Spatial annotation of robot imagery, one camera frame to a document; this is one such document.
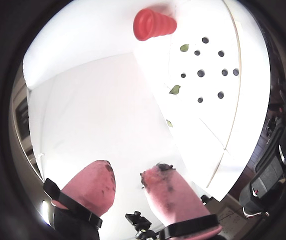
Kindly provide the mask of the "pink padded gripper finger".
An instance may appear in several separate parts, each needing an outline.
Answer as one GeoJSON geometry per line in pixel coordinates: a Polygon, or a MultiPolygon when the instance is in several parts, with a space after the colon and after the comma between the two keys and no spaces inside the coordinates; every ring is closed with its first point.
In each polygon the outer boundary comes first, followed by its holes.
{"type": "Polygon", "coordinates": [[[44,192],[54,205],[53,227],[67,240],[98,240],[101,216],[113,205],[116,180],[107,160],[96,160],[62,189],[47,178],[44,192]]]}
{"type": "Polygon", "coordinates": [[[221,225],[185,179],[166,163],[140,174],[147,202],[165,226],[160,240],[220,240],[221,225]]]}

